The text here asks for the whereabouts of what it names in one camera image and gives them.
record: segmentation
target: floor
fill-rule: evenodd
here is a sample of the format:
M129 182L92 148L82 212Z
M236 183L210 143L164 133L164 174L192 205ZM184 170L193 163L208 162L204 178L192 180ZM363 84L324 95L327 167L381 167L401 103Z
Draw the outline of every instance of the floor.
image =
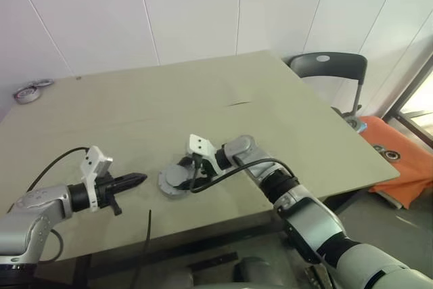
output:
M340 218L349 236L373 244L413 269L433 277L433 194L425 192L410 210L395 210L375 194L365 194L349 206ZM214 250L157 263L141 270L138 288L161 288L167 274L206 259L236 252L268 261L288 288L312 288L304 274L308 266L296 251L288 248L279 234L250 238ZM230 282L238 261L210 267L194 274L195 284ZM93 280L91 288L128 288L131 272Z

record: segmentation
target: beige tabletop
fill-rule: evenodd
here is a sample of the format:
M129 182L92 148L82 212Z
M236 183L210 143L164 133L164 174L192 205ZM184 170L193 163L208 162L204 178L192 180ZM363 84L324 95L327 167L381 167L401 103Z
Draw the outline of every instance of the beige tabletop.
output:
M149 177L117 195L122 215L86 210L56 226L65 241L61 259L142 241L150 208L153 238L272 209L244 173L200 194L166 198L158 172L184 155L190 133L215 146L250 134L318 197L398 176L280 59L262 51L58 80L0 123L0 209L55 157L90 145L114 158L113 176ZM63 159L39 186L78 183L82 159L79 152ZM48 241L44 255L56 248Z

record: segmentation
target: white wall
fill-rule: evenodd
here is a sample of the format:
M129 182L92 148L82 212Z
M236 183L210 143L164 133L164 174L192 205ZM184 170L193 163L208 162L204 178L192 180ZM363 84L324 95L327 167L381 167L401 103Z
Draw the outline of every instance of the white wall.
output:
M363 54L362 113L382 114L433 52L432 9L433 0L0 0L0 118L31 79L259 49ZM354 83L306 82L350 107Z

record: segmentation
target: cable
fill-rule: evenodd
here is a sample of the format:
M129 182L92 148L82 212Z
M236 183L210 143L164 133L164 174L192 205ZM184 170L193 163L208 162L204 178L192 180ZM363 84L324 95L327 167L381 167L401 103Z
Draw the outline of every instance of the cable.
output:
M60 156L58 156L55 160L53 160L47 167L45 167L45 169L42 171L41 174L38 175L38 177L33 181L33 183L30 184L30 186L27 189L27 192L33 190L36 186L36 184L41 180L41 178L47 173L47 171L50 170L51 167L53 167L59 160L61 160L63 157L66 157L67 155L73 153L73 152L77 152L79 150L84 150L86 152L89 151L88 147L77 147L71 150L68 150L67 152L65 152L64 154L61 154Z
M209 182L209 183L206 184L206 185L203 185L203 186L201 186L201 187L194 188L194 183L195 183L195 181L196 181L196 177L197 177L198 169L199 169L199 167L200 167L200 165L196 165L196 169L195 169L195 171L194 171L194 176L193 176L193 178L192 178L192 180L191 180L191 183L189 184L189 190L190 190L192 193L199 193L199 192L202 192L202 191L204 191L204 190L210 188L211 186L214 186L215 184L217 184L217 183L219 183L219 182L225 180L226 178L228 178L228 177L230 177L230 176L232 176L232 175L234 175L234 174L236 174L236 173L238 173L238 172L240 172L240 171L243 171L244 169L247 169L248 167L251 167L251 166L254 166L254 165L258 165L258 164L262 164L262 163L264 163L264 162L276 162L277 164L280 164L282 167L284 167L284 168L285 168L285 169L286 169L286 170L291 174L292 177L295 176L295 174L293 174L293 172L292 172L292 170L289 168L289 166L287 166L287 165L286 165L285 163L283 163L282 161L280 161L280 160L278 160L278 159L276 159L276 158L263 158L263 159L255 160L254 162L249 162L249 163L247 163L247 164L245 164L245 165L239 166L239 167L237 167L236 169L233 169L232 171L229 171L227 174L224 174L223 176L220 176L219 178L214 179L213 181Z
M56 254L52 259L45 260L45 261L39 261L39 264L49 264L49 263L53 263L53 262L54 262L55 260L57 260L57 259L60 257L60 255L62 255L62 253L63 253L64 242L63 242L62 235L60 235L59 232L58 232L57 230L54 230L54 229L51 230L51 233L53 233L53 235L54 235L55 237L57 237L57 239L59 240L59 245L60 245L60 247L59 247L59 251L57 252L57 254Z
M147 234L146 239L143 245L143 249L141 250L141 254L139 256L137 267L135 268L135 272L133 275L133 279L131 280L131 284L129 285L129 289L134 289L137 285L138 276L140 275L141 264L143 264L144 256L146 254L147 248L150 243L150 229L152 226L152 210L149 210L149 216L147 218Z

